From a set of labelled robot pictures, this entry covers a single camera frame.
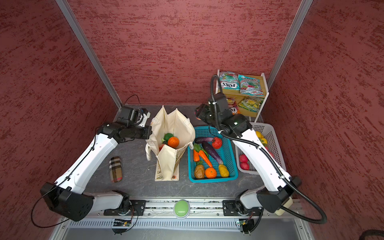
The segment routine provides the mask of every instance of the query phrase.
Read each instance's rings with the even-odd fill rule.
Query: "potato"
[[[204,179],[204,175],[205,175],[204,166],[202,164],[197,165],[195,167],[195,178],[196,179]]]

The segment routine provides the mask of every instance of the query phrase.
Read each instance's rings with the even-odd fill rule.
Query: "orange toy fruit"
[[[207,178],[215,178],[217,176],[217,172],[213,167],[209,167],[205,170],[205,175]]]
[[[170,139],[168,139],[168,146],[172,148],[177,148],[178,145],[179,139],[177,137],[171,137]]]

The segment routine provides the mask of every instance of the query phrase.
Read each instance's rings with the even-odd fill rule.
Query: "bag handle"
[[[151,160],[151,148],[149,147],[149,144],[145,145],[145,152],[147,154],[147,160]]]

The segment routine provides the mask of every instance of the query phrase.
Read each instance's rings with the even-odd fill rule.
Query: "metal frame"
[[[273,82],[275,81],[276,75],[279,72],[281,65],[283,64],[283,61],[287,56],[289,49],[291,48],[293,40],[295,39],[297,32],[299,31],[301,24],[303,23],[303,20],[305,18],[305,15],[307,14],[311,4],[312,4],[312,0],[301,1],[299,9],[297,10],[295,18],[293,19],[292,25],[285,38],[283,46],[281,47],[279,55],[277,56],[275,65],[273,66],[271,73],[268,77],[268,82],[267,82],[268,89],[271,88]]]
[[[236,231],[234,226],[231,224],[228,227],[215,227],[215,226],[207,226],[204,224],[198,225],[198,227],[190,227],[188,225],[180,225],[179,222],[232,222],[235,223],[240,218],[239,216],[224,216],[223,214],[223,200],[233,200],[230,198],[132,198],[134,199],[144,199],[147,201],[143,216],[139,216],[139,221],[141,224],[138,225],[138,228],[166,228],[166,229],[175,229],[180,230],[180,228],[184,230],[194,229],[194,230],[206,230],[209,228],[210,230],[225,230],[225,231]],[[174,216],[173,206],[176,201],[185,199],[189,202],[191,210],[188,218],[183,220],[178,220]],[[293,211],[304,215],[303,208],[301,206],[299,199],[293,199],[293,204],[290,207]],[[73,222],[72,220],[66,221],[60,225],[58,225],[51,237],[50,240],[62,240],[65,232],[68,228],[110,228],[111,225],[105,224],[103,226],[98,225],[99,222],[105,222],[105,220],[115,219],[116,216],[104,216],[103,211],[94,212],[92,214],[88,214],[81,222]],[[278,216],[276,214],[270,213],[264,210],[263,219],[274,219],[274,218],[290,218],[295,220],[295,224],[297,227],[298,234],[302,240],[314,240],[311,229],[309,227],[308,222],[302,221],[299,218],[294,217],[288,213],[284,213],[282,216]],[[155,225],[152,223],[171,223],[168,225]]]
[[[83,30],[81,29],[80,24],[77,21],[75,15],[73,14],[73,11],[71,10],[71,7],[69,6],[67,0],[56,0],[56,2],[59,5],[59,8],[61,9],[64,17],[67,19],[69,25],[71,26],[80,44],[83,46],[84,51],[86,52],[89,59],[91,60],[91,63],[93,64],[94,68],[99,74],[109,94],[113,98],[113,101],[115,102],[116,106],[120,109],[122,106],[122,102],[119,98],[119,95],[117,94],[115,88],[113,87],[111,81],[109,80],[107,73],[104,71],[103,66],[101,65],[99,59],[97,58],[97,55],[94,52],[87,37],[85,36]]]

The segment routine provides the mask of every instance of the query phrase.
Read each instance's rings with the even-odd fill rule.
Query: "white plastic basket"
[[[266,123],[261,123],[261,122],[251,122],[251,124],[252,124],[253,129],[255,131],[259,131],[262,133],[262,135],[268,141],[267,148],[275,156],[275,161],[284,170],[286,170],[283,155],[281,154],[280,145],[279,145],[279,142],[277,141],[275,129],[272,127],[272,125],[266,124]],[[244,170],[244,169],[240,168],[239,156],[242,155],[243,152],[240,149],[238,149],[237,146],[235,146],[235,151],[236,151],[237,168],[240,170],[240,172],[258,175],[259,173],[256,171],[255,167],[252,165],[252,163],[249,160],[248,160],[249,170]]]

